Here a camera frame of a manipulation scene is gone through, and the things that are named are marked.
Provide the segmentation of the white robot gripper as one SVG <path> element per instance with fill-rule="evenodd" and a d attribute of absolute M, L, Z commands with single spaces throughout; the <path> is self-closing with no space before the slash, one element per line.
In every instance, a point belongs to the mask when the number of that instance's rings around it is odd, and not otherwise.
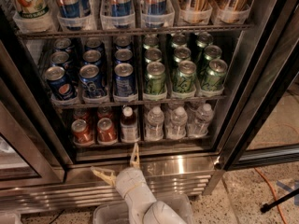
<path fill-rule="evenodd" d="M 147 183 L 140 168 L 139 146 L 134 144 L 130 159 L 130 168 L 122 170 L 116 177 L 111 169 L 91 167 L 94 175 L 104 180 L 110 186 L 116 185 L 116 191 L 125 198 L 130 196 L 133 199 L 144 197 L 147 194 Z"/>

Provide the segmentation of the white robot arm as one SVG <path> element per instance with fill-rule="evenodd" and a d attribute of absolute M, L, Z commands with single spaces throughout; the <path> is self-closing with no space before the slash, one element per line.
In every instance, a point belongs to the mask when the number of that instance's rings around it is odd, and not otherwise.
<path fill-rule="evenodd" d="M 156 199 L 140 169 L 139 146 L 134 144 L 130 166 L 117 175 L 111 169 L 91 167 L 93 174 L 122 196 L 130 224 L 187 224 L 169 205 Z"/>

